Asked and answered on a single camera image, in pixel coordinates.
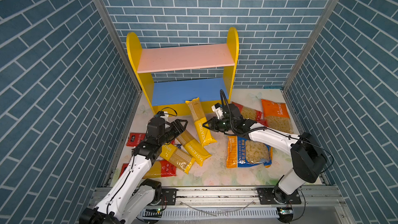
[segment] yellow shelf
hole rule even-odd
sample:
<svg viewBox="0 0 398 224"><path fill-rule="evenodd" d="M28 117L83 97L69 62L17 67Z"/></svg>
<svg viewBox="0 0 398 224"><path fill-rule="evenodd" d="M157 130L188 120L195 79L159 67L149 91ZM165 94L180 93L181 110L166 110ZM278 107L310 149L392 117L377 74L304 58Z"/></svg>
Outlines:
<svg viewBox="0 0 398 224"><path fill-rule="evenodd" d="M190 111L185 100L190 101L196 97L205 99L202 101L203 110L210 113L212 112L211 106L220 102L218 97L217 100L215 98L215 95L219 95L220 89L226 91L228 101L231 101L239 54L236 28L229 29L226 44L155 49L142 49L137 35L130 32L127 35L127 53L154 114L164 107L172 107L178 112L178 115L189 115ZM155 86L151 74L152 72L206 67L224 67L223 77L200 79L194 82L160 82Z"/></svg>

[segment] spaghetti package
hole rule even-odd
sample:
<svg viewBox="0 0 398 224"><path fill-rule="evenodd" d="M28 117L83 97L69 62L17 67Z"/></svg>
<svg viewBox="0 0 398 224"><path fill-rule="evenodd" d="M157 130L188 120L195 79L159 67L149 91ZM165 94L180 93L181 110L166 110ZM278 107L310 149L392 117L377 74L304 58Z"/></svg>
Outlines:
<svg viewBox="0 0 398 224"><path fill-rule="evenodd" d="M187 174L195 162L195 158L178 149L173 144L163 145L160 156Z"/></svg>
<svg viewBox="0 0 398 224"><path fill-rule="evenodd" d="M272 147L237 136L228 137L227 168L252 167L259 164L271 166Z"/></svg>
<svg viewBox="0 0 398 224"><path fill-rule="evenodd" d="M195 158L196 162L200 166L203 165L203 161L211 157L211 154L201 146L201 144L190 134L190 132L188 132L188 130L185 130L178 137L176 137L176 140L184 146L187 152Z"/></svg>
<svg viewBox="0 0 398 224"><path fill-rule="evenodd" d="M285 103L276 103L265 99L261 100L264 117L267 119L268 127L281 132L292 133L292 122L287 112Z"/></svg>
<svg viewBox="0 0 398 224"><path fill-rule="evenodd" d="M245 107L241 104L238 104L236 102L232 102L235 104L235 106L239 109L240 113L244 118L251 119L253 121L257 121L260 124L264 125L267 127L267 121L265 119L261 119L263 116L263 113L260 111L257 111L256 109L250 108L250 107Z"/></svg>
<svg viewBox="0 0 398 224"><path fill-rule="evenodd" d="M122 176L123 172L126 170L129 163L124 163L122 165L122 170L120 171L119 178ZM155 161L152 167L144 175L146 178L157 178L157 177L172 177L176 176L176 167L167 161Z"/></svg>
<svg viewBox="0 0 398 224"><path fill-rule="evenodd" d="M216 143L217 140L211 136L211 131L202 126L207 120L199 98L193 99L192 101L185 101L185 103L187 103L189 109L191 110L193 122L195 124L202 147L211 143Z"/></svg>

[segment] wire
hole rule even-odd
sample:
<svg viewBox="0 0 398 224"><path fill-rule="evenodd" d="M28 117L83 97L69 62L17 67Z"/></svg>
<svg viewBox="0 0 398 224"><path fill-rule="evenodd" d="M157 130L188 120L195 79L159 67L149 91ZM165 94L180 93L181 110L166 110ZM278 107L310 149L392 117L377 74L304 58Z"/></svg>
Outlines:
<svg viewBox="0 0 398 224"><path fill-rule="evenodd" d="M166 210L166 207L167 207L167 198L165 195L163 195L163 196L164 196L164 209L162 211Z"/></svg>
<svg viewBox="0 0 398 224"><path fill-rule="evenodd" d="M134 160L135 160L135 156L132 157L131 168L134 166ZM111 204L111 201L112 201L113 198L117 195L117 193L119 193L119 191L122 189L122 187L124 186L124 184L125 184L126 181L127 181L127 178L129 177L130 173L131 173L131 171L129 171L129 173L127 174L127 177L126 177L125 181L123 182L122 186L117 190L117 192L111 197L111 200L108 202L108 205L106 206L106 214L107 214L107 215L109 215L109 214L108 214L108 208L109 208L109 205Z"/></svg>
<svg viewBox="0 0 398 224"><path fill-rule="evenodd" d="M164 109L172 109L171 107L165 107L165 108L163 108L161 111L163 111ZM177 111L176 110L174 110L174 109L172 109L175 113L176 113L176 115L173 115L173 114L170 114L170 113L167 113L168 115L171 115L171 116L177 116L178 114L177 114Z"/></svg>
<svg viewBox="0 0 398 224"><path fill-rule="evenodd" d="M305 201L305 197L304 197L304 194L302 193L302 191L301 191L301 195L302 195L302 197L303 197L303 199L304 199L304 209L303 209L303 211L302 211L302 213L301 213L301 216L299 216L299 217L296 218L296 219L291 220L290 222L295 221L295 220L298 220L298 219L300 219L300 218L304 215L305 206L307 205L307 202Z"/></svg>
<svg viewBox="0 0 398 224"><path fill-rule="evenodd" d="M137 220L139 220L139 221L142 221L142 222L144 222L144 223L147 223L147 222L145 222L144 220L142 220L142 219L140 219L140 218L138 218L138 217L136 217L137 218Z"/></svg>
<svg viewBox="0 0 398 224"><path fill-rule="evenodd" d="M224 100L225 100L225 105L227 106L228 112L229 112L230 127L231 127L232 132L233 132L235 135L244 136L244 135L247 135L247 134L249 134L249 133L251 133L251 132L255 132L255 131L259 131L259 130L271 130L271 131L276 132L276 133L278 133L279 135L282 135L282 136L287 137L287 138L289 138L289 139L299 140L299 141L308 143L308 144L310 144L310 145L312 145L312 146L318 147L318 148L324 150L326 153L328 153L328 154L331 156L332 161L331 161L330 165L329 165L328 167L326 167L325 170L323 170L322 172L320 172L320 174L323 173L323 172L325 172L325 171L327 171L327 170L333 165L333 163L334 163L334 157L333 157L333 155L332 155L330 152L328 152L327 150L325 150L324 148L322 148L322 147L320 147L320 146L317 146L317 145L315 145L315 144L312 144L311 142L304 141L304 140L302 140L302 139L300 139L300 138L293 138L293 137L291 137L290 135L289 135L289 136L288 136L288 135L285 135L285 134L283 134L283 133L281 133L281 132L278 132L278 131L276 131L276 130L274 130L274 129L271 129L271 128L268 128L268 127L256 127L256 128L250 129L250 130L247 131L247 132L243 132L243 133L238 133L238 132L236 132L236 131L238 131L238 130L235 129L235 127L232 125L232 112L231 112L231 110L230 110L230 107L229 107L229 104L228 104L228 100L226 99L225 93L224 93L224 91L222 91L222 90L220 90L220 97L221 97L221 105L222 105L222 107L224 107Z"/></svg>

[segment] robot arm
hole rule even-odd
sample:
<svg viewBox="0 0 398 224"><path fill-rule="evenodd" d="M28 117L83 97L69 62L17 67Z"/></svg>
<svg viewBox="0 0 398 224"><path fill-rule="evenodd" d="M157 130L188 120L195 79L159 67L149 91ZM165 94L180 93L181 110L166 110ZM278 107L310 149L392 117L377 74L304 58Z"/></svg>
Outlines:
<svg viewBox="0 0 398 224"><path fill-rule="evenodd" d="M132 195L162 152L162 145L171 142L186 129L186 120L177 119L169 123L167 116L165 112L158 112L149 121L145 139L133 150L130 163L122 176L95 209L86 208L83 211L79 223L131 223L146 205L160 200L161 183L150 179L146 179L133 197Z"/></svg>
<svg viewBox="0 0 398 224"><path fill-rule="evenodd" d="M256 121L244 119L234 104L228 104L224 92L220 92L223 105L212 107L217 117L203 124L203 127L215 132L232 131L247 140L265 143L292 157L293 168L274 187L276 201L286 203L296 189L305 182L314 183L325 166L327 159L322 148L309 133L303 135L280 132L263 126Z"/></svg>

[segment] yellow shelf side panel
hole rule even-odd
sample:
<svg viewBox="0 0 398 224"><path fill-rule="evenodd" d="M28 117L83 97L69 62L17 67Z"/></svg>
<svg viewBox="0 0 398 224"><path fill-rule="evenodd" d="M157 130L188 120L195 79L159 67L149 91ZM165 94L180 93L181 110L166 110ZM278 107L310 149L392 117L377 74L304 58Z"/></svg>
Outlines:
<svg viewBox="0 0 398 224"><path fill-rule="evenodd" d="M228 31L228 36L226 39L226 44L228 45L229 52L231 52L232 59L235 62L234 66L224 67L223 79L226 87L226 94L228 95L228 102L231 103L232 88L234 86L236 64L238 63L239 56L239 37L236 28L231 27Z"/></svg>
<svg viewBox="0 0 398 224"><path fill-rule="evenodd" d="M156 113L152 107L152 96L153 96L153 88L154 81L151 73L137 73L138 65L140 64L140 58L142 53L142 46L140 40L134 32L130 32L127 35L127 54L129 55L129 60L134 70L134 73L138 79L142 87L142 92L144 93L147 101L149 102L149 106L152 109L153 113Z"/></svg>

